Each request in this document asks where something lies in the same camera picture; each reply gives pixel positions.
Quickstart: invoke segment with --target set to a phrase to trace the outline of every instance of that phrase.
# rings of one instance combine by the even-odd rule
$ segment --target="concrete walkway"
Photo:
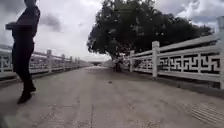
[[[16,105],[22,84],[0,90],[6,128],[224,128],[224,101],[91,67],[36,79],[38,91]]]

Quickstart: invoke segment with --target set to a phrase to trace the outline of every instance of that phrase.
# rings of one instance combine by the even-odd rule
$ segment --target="person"
[[[13,71],[18,74],[23,82],[23,92],[18,100],[22,104],[31,99],[31,92],[35,92],[32,77],[29,72],[29,61],[34,51],[33,38],[37,33],[40,10],[36,0],[24,0],[25,11],[16,22],[6,24],[6,29],[12,31],[14,45],[12,49]]]

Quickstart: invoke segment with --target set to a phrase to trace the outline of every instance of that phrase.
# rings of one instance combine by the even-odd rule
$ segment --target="overcast sky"
[[[107,60],[109,57],[88,53],[86,41],[101,8],[102,0],[37,0],[41,20],[35,37],[36,51],[52,49],[53,54],[80,57],[84,60]],[[224,15],[224,0],[156,0],[164,13],[185,17],[198,25],[217,28],[216,18]],[[23,0],[0,0],[0,44],[12,45],[6,23],[15,21],[25,6]]]

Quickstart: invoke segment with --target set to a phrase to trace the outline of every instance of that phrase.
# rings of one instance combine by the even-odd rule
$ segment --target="tree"
[[[155,40],[166,46],[212,34],[207,26],[163,14],[152,0],[105,0],[102,4],[87,42],[90,52],[116,58],[130,50],[150,50]]]

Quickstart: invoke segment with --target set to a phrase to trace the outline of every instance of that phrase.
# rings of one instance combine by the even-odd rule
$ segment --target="white railing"
[[[219,33],[124,57],[130,72],[145,72],[196,80],[220,82],[224,89],[224,17],[218,18]]]
[[[13,76],[11,59],[11,46],[0,44],[0,78]],[[52,51],[46,53],[34,52],[30,60],[31,73],[54,72],[81,67],[79,61],[73,61],[72,57],[65,58],[65,55],[54,56]]]

